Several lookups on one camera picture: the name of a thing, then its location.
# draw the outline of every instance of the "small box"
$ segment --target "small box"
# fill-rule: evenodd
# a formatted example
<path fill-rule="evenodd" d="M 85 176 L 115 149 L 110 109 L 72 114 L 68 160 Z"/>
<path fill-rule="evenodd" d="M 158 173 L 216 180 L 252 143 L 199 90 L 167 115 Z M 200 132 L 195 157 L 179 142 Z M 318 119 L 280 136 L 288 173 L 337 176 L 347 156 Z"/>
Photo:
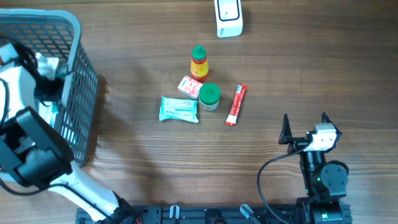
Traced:
<path fill-rule="evenodd" d="M 197 100 L 199 97 L 199 90 L 202 86 L 202 83 L 186 75 L 178 85 L 178 90 L 185 96 Z"/>

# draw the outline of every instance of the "small bottle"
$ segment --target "small bottle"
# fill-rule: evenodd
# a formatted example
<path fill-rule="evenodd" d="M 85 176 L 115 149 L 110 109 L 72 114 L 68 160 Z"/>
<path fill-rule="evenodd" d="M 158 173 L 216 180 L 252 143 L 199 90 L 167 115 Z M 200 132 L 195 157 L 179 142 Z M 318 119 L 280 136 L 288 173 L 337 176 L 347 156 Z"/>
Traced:
<path fill-rule="evenodd" d="M 215 110 L 221 98 L 221 90 L 214 83 L 204 84 L 199 91 L 199 105 L 207 111 Z"/>
<path fill-rule="evenodd" d="M 192 50 L 191 74 L 192 78 L 199 82 L 205 81 L 209 74 L 206 50 L 201 45 L 197 45 Z"/>

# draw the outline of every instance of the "red snack stick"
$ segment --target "red snack stick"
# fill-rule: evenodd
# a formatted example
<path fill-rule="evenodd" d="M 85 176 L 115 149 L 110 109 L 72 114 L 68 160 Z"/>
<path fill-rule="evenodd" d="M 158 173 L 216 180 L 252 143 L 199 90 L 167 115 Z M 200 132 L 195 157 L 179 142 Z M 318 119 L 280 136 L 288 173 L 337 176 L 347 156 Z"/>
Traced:
<path fill-rule="evenodd" d="M 236 119 L 238 118 L 239 109 L 241 108 L 242 100 L 244 94 L 247 92 L 248 86 L 245 84 L 238 84 L 238 88 L 236 89 L 234 104 L 232 105 L 231 111 L 226 119 L 225 124 L 228 126 L 235 126 Z"/>

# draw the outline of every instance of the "green bottle cap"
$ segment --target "green bottle cap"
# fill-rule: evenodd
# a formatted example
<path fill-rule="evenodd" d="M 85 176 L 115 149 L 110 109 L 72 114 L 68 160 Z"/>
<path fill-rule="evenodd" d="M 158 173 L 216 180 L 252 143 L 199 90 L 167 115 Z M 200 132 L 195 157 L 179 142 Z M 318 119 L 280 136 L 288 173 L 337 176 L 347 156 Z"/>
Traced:
<path fill-rule="evenodd" d="M 204 47 L 201 45 L 197 45 L 193 50 L 192 50 L 192 57 L 195 60 L 203 60 L 206 57 L 206 50 Z"/>
<path fill-rule="evenodd" d="M 204 84 L 199 91 L 199 99 L 206 105 L 213 105 L 220 100 L 221 90 L 214 83 Z"/>

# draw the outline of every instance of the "green jar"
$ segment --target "green jar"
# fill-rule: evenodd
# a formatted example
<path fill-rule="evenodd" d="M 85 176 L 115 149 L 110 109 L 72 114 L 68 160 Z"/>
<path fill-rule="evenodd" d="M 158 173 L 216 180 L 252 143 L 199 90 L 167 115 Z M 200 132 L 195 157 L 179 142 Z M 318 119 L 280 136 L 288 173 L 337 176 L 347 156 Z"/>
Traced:
<path fill-rule="evenodd" d="M 204 84 L 199 91 L 199 105 L 207 111 L 215 110 L 221 98 L 221 90 L 214 83 Z"/>

